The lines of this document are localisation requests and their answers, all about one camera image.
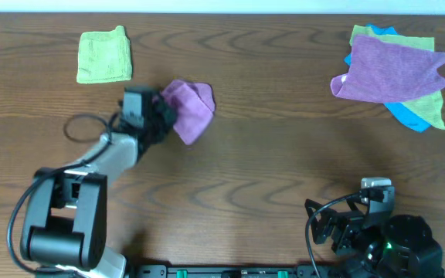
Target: cable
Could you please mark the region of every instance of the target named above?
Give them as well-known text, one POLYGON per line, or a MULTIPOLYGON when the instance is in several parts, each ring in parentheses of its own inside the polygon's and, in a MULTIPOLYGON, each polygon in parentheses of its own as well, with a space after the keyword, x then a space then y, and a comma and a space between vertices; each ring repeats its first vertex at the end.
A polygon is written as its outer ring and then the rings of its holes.
POLYGON ((78 138, 75 138, 75 137, 70 135, 70 133, 68 132, 68 127, 70 126, 70 124, 72 122, 74 122, 75 120, 81 119, 81 118, 90 118, 90 119, 98 120, 102 124, 105 124, 105 120, 103 118, 97 116, 97 115, 94 115, 94 114, 76 114, 76 115, 73 115, 72 117, 68 118, 68 120, 66 120, 65 124, 63 125, 63 135, 66 137, 66 139, 68 139, 68 140, 70 140, 72 142, 75 142, 75 143, 92 143, 92 142, 98 141, 99 140, 98 137, 88 138, 88 139, 78 139, 78 138))
POLYGON ((12 215, 10 216, 8 228, 6 231, 6 244, 8 246, 9 255, 12 257, 13 262, 20 267, 22 270, 25 270, 28 273, 31 274, 57 274, 57 273, 65 273, 66 270, 34 270, 27 265, 25 265, 16 255, 15 249, 13 248, 13 226, 15 225, 16 216, 19 213, 19 210, 22 208, 23 203, 25 203, 25 200, 32 194, 34 190, 36 190, 37 187, 39 187, 45 180, 48 178, 55 177, 59 174, 62 174, 66 170, 79 168, 84 165, 90 164, 92 161, 96 160, 98 157, 100 157, 112 144, 113 141, 113 134, 112 134, 112 123, 114 122, 114 119, 116 118, 117 114, 113 114, 113 116, 110 119, 110 123, 106 122, 105 119, 98 117, 97 115, 93 114, 77 114, 72 116, 63 126, 63 133, 65 133, 65 136, 67 135, 66 127, 70 124, 72 120, 75 120, 77 118, 83 118, 83 117, 89 117, 94 120, 100 121, 105 127, 106 127, 106 134, 107 134, 107 143, 92 157, 88 159, 84 159, 79 163, 63 166, 61 168, 57 168, 52 170, 51 172, 48 172, 44 175, 42 175, 38 180, 34 181, 23 193, 22 197, 20 197, 19 201, 16 202, 15 208, 13 209, 12 215))
POLYGON ((318 272, 317 264, 315 263, 314 254, 312 253, 312 246, 310 244, 310 233, 309 233, 310 225, 311 225, 312 221, 317 217, 317 215, 319 215, 325 209, 332 207, 333 205, 336 205, 339 202, 343 202, 350 198, 355 198, 355 197, 358 197, 358 192, 337 198, 337 199, 332 200, 329 203, 321 206, 318 210, 316 210, 314 212, 314 214, 312 214, 312 216, 308 219, 307 224, 305 225, 305 241, 307 242, 308 255, 310 256, 310 261, 312 263, 312 266, 314 267, 315 273, 317 274, 317 278, 321 278, 321 274, 318 272))

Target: light green cloth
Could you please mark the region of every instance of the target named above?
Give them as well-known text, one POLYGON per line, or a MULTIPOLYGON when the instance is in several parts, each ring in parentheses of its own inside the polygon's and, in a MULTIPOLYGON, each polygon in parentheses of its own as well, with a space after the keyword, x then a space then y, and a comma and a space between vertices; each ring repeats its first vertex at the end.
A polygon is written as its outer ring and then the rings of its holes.
MULTIPOLYGON (((375 37, 383 42, 395 43, 402 46, 425 49, 430 51, 435 50, 434 38, 407 37, 398 35, 376 35, 371 27, 363 27, 358 25, 355 25, 355 27, 353 27, 352 37, 349 40, 350 45, 353 44, 353 39, 358 34, 375 37)), ((433 127, 445 130, 441 112, 443 99, 442 93, 440 91, 431 93, 430 95, 426 95, 424 97, 420 97, 416 100, 405 101, 402 104, 410 109, 418 117, 421 117, 427 123, 431 124, 433 127)))
POLYGON ((130 41, 123 26, 110 32, 85 32, 78 45, 78 74, 83 84, 131 80, 130 41))
POLYGON ((355 25, 355 27, 353 27, 352 37, 349 39, 350 46, 353 46, 353 39, 356 35, 367 35, 376 39, 380 39, 383 42, 395 43, 417 49, 425 49, 431 51, 435 50, 434 38, 406 37, 399 35, 376 35, 372 30, 372 27, 363 27, 358 25, 355 25))

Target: purple towel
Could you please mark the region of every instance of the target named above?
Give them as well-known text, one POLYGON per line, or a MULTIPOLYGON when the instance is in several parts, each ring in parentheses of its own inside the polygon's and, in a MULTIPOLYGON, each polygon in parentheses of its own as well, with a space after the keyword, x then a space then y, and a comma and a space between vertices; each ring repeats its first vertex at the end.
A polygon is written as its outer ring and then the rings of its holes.
POLYGON ((443 64, 445 53, 358 35, 349 72, 333 78, 331 90, 337 97, 373 103, 414 100, 445 87, 437 73, 443 64))
POLYGON ((209 126, 216 110, 211 86, 173 80, 161 95, 178 112, 173 129, 185 144, 193 144, 209 126))

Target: table surface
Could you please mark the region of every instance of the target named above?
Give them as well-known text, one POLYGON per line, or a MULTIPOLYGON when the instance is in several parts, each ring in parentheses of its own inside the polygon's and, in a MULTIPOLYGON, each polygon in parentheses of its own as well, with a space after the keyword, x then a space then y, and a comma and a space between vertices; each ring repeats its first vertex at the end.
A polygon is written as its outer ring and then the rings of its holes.
MULTIPOLYGON (((383 105, 329 89, 348 71, 352 26, 369 22, 434 36, 445 51, 443 16, 0 14, 0 277, 28 276, 9 259, 5 228, 34 171, 89 147, 64 138, 66 118, 107 116, 124 86, 179 77, 212 84, 216 116, 196 144, 171 133, 112 186, 109 246, 172 264, 306 262, 305 199, 384 176, 396 186, 394 212, 432 227, 445 268, 445 131, 418 134, 383 105), (131 40, 133 80, 76 83, 80 34, 116 25, 131 40)), ((314 251, 335 259, 330 242, 314 251)))

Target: stack of cloths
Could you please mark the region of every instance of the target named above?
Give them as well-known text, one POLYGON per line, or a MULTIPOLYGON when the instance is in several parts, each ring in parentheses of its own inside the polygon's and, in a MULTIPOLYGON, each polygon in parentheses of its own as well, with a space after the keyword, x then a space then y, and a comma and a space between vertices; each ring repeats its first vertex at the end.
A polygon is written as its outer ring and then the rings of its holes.
POLYGON ((131 80, 130 41, 123 26, 110 32, 85 32, 78 45, 78 74, 83 84, 131 80))
POLYGON ((434 38, 399 36, 393 27, 355 25, 347 74, 331 81, 332 93, 350 100, 384 103, 405 126, 423 132, 444 129, 440 90, 445 79, 437 69, 445 53, 434 52, 434 38))

